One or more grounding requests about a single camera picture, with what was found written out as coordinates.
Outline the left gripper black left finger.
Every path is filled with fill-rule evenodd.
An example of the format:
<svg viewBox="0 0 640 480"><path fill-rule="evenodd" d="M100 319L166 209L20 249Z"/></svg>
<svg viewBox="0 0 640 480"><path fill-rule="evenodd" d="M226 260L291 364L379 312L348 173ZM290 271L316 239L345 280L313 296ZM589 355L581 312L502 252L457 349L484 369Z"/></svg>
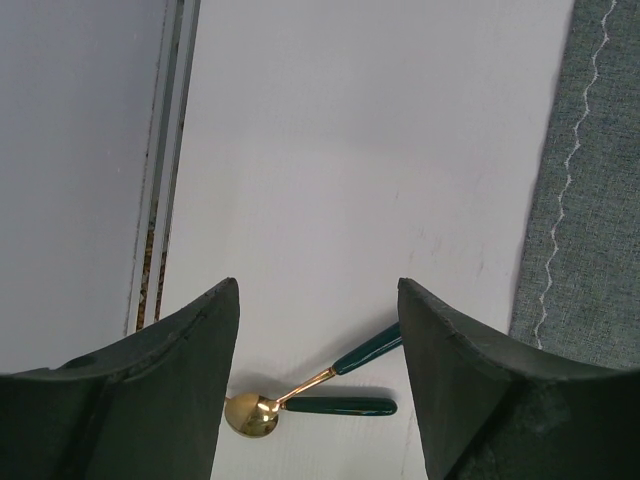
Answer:
<svg viewBox="0 0 640 480"><path fill-rule="evenodd" d="M240 318L225 279L56 369L1 378L5 479L207 479Z"/></svg>

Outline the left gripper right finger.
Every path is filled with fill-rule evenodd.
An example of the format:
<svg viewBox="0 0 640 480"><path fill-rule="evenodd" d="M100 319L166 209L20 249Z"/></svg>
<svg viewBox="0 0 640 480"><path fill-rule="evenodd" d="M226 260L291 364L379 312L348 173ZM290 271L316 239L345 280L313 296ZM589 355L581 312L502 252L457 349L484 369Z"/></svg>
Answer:
<svg viewBox="0 0 640 480"><path fill-rule="evenodd" d="M431 479L635 479L639 374L519 342L398 283L398 318Z"/></svg>

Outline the grey cloth napkin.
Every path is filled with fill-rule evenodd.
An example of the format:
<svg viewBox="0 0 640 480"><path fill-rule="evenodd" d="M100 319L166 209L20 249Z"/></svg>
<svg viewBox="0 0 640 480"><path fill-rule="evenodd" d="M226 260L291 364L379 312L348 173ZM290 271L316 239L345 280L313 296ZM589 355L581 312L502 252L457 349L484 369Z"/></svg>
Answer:
<svg viewBox="0 0 640 480"><path fill-rule="evenodd" d="M639 5L572 12L526 228L510 335L639 365Z"/></svg>

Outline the gold fork green handle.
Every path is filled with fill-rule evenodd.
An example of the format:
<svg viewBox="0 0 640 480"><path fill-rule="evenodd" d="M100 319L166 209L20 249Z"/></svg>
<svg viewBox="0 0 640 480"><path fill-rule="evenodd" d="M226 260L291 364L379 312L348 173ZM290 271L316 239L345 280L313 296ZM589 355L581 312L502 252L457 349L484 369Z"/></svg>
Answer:
<svg viewBox="0 0 640 480"><path fill-rule="evenodd" d="M398 409L393 399L381 397L293 397L282 407L299 413L365 417L391 416Z"/></svg>

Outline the gold spoon green handle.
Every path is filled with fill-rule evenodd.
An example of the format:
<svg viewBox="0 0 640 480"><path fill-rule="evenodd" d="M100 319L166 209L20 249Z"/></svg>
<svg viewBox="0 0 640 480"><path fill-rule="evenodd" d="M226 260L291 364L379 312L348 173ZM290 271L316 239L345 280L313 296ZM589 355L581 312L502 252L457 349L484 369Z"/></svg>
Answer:
<svg viewBox="0 0 640 480"><path fill-rule="evenodd" d="M269 399L258 393L243 393L226 398L225 420L233 431L244 437L263 438L274 431L279 414L288 411L282 407L285 401L293 397L328 397L304 396L303 393L370 363L399 347L401 343L400 325L394 323L337 359L330 367L277 399Z"/></svg>

